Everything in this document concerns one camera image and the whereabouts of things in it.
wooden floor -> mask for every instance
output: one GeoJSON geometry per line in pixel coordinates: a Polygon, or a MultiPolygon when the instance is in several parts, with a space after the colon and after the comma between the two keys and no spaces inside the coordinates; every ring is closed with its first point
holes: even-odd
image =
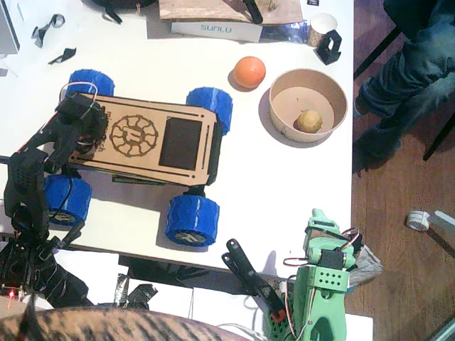
{"type": "MultiPolygon", "coordinates": [[[[355,1],[354,68],[394,27],[381,0],[355,1]]],[[[399,37],[354,84],[378,68],[404,41],[399,37]]],[[[374,318],[374,340],[425,340],[455,313],[455,260],[427,233],[404,225],[410,210],[442,210],[455,216],[455,131],[424,162],[422,155],[455,111],[455,98],[421,121],[382,168],[353,176],[353,226],[385,271],[346,298],[347,313],[374,318]]],[[[354,123],[354,138],[377,121],[354,123]]],[[[455,238],[449,238],[452,245],[455,238]]]]}

potato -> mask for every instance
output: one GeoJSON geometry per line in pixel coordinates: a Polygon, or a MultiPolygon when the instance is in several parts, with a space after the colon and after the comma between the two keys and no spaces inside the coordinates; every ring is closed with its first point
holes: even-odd
{"type": "Polygon", "coordinates": [[[322,126],[322,117],[314,110],[304,110],[297,118],[296,126],[304,133],[316,133],[322,126]]]}

laser-engraved gear logo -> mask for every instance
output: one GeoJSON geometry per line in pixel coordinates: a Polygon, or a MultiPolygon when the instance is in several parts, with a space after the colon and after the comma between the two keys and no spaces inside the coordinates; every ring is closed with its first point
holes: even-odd
{"type": "Polygon", "coordinates": [[[127,158],[146,155],[155,148],[157,138],[154,123],[141,115],[123,116],[109,136],[114,149],[127,158]]]}

black plastic clip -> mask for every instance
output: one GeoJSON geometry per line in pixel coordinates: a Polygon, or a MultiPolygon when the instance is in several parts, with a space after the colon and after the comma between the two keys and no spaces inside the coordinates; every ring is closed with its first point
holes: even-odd
{"type": "Polygon", "coordinates": [[[325,65],[336,62],[341,55],[340,50],[341,37],[337,31],[332,30],[328,32],[316,49],[316,54],[320,57],[325,65]]]}
{"type": "Polygon", "coordinates": [[[236,277],[240,279],[248,293],[259,296],[270,309],[270,316],[276,323],[286,318],[286,309],[275,290],[255,271],[246,254],[235,239],[226,243],[229,252],[223,254],[221,259],[236,277]]]}

round wooden bowl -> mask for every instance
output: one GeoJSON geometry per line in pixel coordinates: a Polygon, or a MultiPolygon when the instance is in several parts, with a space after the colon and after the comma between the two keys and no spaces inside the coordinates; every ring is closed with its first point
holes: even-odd
{"type": "Polygon", "coordinates": [[[279,76],[270,87],[270,117],[278,131],[298,142],[315,142],[337,129],[346,117],[348,102],[335,80],[310,69],[291,70],[279,76]],[[322,127],[314,134],[296,129],[295,121],[305,110],[322,116],[322,127]]]}

